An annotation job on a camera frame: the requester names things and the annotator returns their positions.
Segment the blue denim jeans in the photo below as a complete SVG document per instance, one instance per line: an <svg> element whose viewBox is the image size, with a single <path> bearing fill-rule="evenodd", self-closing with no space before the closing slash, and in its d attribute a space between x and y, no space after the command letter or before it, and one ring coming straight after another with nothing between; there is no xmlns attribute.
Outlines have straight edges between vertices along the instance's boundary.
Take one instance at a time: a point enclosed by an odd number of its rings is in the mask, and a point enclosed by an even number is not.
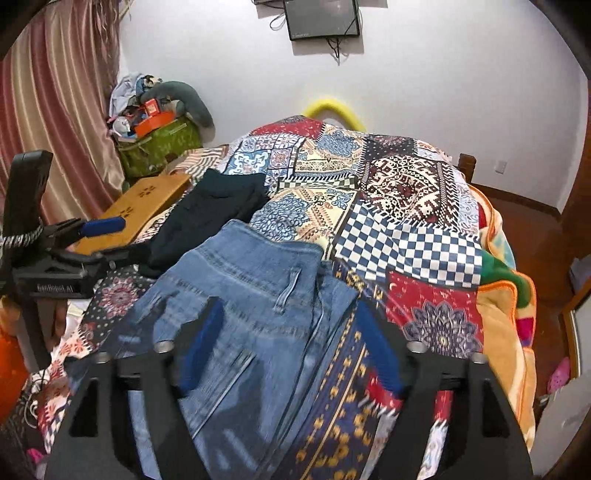
<svg viewBox="0 0 591 480"><path fill-rule="evenodd" d="M274 242L231 220L163 273L100 348L145 353L212 298L221 330L180 401L188 431L214 479L286 479L356 291L317 244Z"/></svg>

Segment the wooden lap desk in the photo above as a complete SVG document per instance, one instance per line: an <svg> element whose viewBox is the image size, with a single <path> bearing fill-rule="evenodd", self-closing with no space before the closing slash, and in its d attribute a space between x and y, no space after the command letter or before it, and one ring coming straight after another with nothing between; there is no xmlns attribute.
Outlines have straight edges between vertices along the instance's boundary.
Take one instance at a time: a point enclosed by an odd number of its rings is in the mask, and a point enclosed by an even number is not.
<svg viewBox="0 0 591 480"><path fill-rule="evenodd" d="M101 216L101 219L120 216L125 220L125 228L118 233L81 239L74 245L74 251L79 254L92 254L95 251L131 243L150 219L182 196L189 184L190 176L187 174L138 180Z"/></svg>

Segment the green patterned storage box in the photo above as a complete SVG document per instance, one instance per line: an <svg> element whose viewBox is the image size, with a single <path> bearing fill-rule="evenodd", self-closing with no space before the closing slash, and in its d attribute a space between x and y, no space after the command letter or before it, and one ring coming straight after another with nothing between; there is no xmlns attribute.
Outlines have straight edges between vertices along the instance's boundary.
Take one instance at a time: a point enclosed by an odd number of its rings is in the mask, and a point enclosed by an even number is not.
<svg viewBox="0 0 591 480"><path fill-rule="evenodd" d="M185 151L199 149L201 146L197 126L185 117L178 118L135 142L116 143L127 179L157 175Z"/></svg>

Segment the colourful patchwork quilt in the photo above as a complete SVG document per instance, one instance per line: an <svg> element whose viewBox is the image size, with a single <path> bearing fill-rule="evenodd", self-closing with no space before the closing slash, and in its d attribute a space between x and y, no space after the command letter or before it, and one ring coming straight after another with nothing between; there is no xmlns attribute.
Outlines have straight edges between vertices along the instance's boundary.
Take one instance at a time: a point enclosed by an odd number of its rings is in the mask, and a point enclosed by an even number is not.
<svg viewBox="0 0 591 480"><path fill-rule="evenodd" d="M410 137L295 116L179 159L172 171L191 175L193 184L206 168L266 174L270 201L249 221L254 231L274 242L320 246L332 275L374 299L408 341L456 358L484 353L479 207L445 152ZM97 348L149 283L129 268L104 282L86 318L60 344L42 390L39 422L48 452L73 395L60 363L66 354ZM354 323L346 319L339 335L286 479L368 479L390 435L387 419L356 405L370 378L370 355Z"/></svg>

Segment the orange fleece blanket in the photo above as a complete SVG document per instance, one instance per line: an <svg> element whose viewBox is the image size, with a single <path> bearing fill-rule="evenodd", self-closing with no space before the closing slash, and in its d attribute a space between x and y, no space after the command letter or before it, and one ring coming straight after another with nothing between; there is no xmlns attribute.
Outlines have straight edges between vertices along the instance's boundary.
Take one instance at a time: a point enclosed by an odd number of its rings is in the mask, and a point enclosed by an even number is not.
<svg viewBox="0 0 591 480"><path fill-rule="evenodd" d="M536 288L530 277L517 270L500 212L483 192L475 187L470 191L479 207L479 240L483 248L477 309L483 320L484 353L531 449L536 434Z"/></svg>

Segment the folded black garment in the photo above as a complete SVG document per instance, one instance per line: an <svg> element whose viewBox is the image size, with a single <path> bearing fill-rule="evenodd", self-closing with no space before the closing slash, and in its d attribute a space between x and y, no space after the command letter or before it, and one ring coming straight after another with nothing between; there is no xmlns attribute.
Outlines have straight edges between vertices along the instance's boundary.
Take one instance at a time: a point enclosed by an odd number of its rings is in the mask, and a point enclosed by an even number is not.
<svg viewBox="0 0 591 480"><path fill-rule="evenodd" d="M224 175L208 169L147 242L139 273L157 278L228 221L249 222L269 200L264 181L266 176L261 173Z"/></svg>

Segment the pile of clothes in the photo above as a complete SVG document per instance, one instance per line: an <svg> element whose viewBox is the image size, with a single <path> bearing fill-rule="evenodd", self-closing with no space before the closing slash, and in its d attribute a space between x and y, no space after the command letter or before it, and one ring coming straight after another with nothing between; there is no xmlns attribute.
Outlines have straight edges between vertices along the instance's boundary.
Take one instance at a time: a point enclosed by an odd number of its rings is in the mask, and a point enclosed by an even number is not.
<svg viewBox="0 0 591 480"><path fill-rule="evenodd" d="M108 103L107 127L114 138L137 138L135 127L147 118L140 97L161 82L159 77L142 73L128 74L119 81Z"/></svg>

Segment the striped red gold curtain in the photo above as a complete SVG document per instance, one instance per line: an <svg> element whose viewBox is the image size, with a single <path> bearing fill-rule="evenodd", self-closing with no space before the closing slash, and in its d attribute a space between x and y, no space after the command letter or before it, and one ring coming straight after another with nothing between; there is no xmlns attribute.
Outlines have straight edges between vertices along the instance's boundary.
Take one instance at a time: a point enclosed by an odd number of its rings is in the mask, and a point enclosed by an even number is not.
<svg viewBox="0 0 591 480"><path fill-rule="evenodd" d="M52 153L42 216L96 218L121 194L124 173L108 133L119 67L116 1L52 2L1 62L1 183L15 155Z"/></svg>

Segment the orange box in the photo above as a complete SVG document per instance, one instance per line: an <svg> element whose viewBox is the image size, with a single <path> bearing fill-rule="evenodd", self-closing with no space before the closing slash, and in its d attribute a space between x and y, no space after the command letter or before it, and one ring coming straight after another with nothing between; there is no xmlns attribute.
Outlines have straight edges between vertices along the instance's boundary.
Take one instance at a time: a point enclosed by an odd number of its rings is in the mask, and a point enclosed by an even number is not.
<svg viewBox="0 0 591 480"><path fill-rule="evenodd" d="M135 127L135 134L138 138L143 138L154 130L164 127L175 120L175 114L172 111L163 111L147 117L138 123Z"/></svg>

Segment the brown wooden wardrobe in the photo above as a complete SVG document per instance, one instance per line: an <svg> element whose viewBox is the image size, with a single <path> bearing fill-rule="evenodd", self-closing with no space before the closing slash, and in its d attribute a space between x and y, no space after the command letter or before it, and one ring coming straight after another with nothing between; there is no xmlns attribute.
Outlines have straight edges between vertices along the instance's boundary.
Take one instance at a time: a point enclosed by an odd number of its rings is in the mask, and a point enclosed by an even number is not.
<svg viewBox="0 0 591 480"><path fill-rule="evenodd" d="M585 299L590 288L590 275L582 276L583 282L580 287L572 275L572 267L580 266L585 258L590 257L590 106L587 106L583 133L583 146L576 176L560 217L561 233L565 240L564 254L567 259L563 277L567 281L568 292L573 294L561 313L571 378L577 378L582 373L582 348L578 343L581 335L577 333L570 311L575 309L575 301Z"/></svg>

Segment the wooden bed post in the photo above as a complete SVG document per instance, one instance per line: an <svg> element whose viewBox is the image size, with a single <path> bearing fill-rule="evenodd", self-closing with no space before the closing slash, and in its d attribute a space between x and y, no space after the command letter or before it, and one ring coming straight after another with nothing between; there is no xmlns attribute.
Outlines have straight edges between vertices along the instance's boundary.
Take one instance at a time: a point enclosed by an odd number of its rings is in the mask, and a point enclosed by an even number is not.
<svg viewBox="0 0 591 480"><path fill-rule="evenodd" d="M465 177L468 183L471 183L474 178L477 165L477 158L470 154L461 153L458 160L458 169Z"/></svg>

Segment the white wall socket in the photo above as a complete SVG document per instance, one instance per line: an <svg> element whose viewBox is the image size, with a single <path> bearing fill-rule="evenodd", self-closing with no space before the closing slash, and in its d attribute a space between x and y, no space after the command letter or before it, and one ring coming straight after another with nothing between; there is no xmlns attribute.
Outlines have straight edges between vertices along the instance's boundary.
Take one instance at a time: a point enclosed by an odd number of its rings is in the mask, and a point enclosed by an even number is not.
<svg viewBox="0 0 591 480"><path fill-rule="evenodd" d="M504 174L507 167L506 161L498 161L495 165L495 172L499 174Z"/></svg>

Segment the yellow padded bed rail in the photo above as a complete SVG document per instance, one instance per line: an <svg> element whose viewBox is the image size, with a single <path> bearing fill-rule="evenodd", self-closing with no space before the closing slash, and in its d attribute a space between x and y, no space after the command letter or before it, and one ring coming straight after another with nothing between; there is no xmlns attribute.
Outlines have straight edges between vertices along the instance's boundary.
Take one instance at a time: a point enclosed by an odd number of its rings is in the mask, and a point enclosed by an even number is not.
<svg viewBox="0 0 591 480"><path fill-rule="evenodd" d="M356 116L353 109L338 99L332 97L319 98L305 107L303 112L305 117L315 119L320 118L322 114L332 114L332 116L339 118L349 130L367 131L365 124Z"/></svg>

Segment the small black wall monitor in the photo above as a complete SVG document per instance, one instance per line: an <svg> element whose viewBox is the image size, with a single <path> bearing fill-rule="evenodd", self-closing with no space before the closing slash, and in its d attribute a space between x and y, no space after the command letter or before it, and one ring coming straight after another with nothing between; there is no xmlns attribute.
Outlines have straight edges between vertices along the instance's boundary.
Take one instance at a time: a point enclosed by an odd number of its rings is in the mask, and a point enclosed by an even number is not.
<svg viewBox="0 0 591 480"><path fill-rule="evenodd" d="M291 41L360 36L355 0L286 0L283 9Z"/></svg>

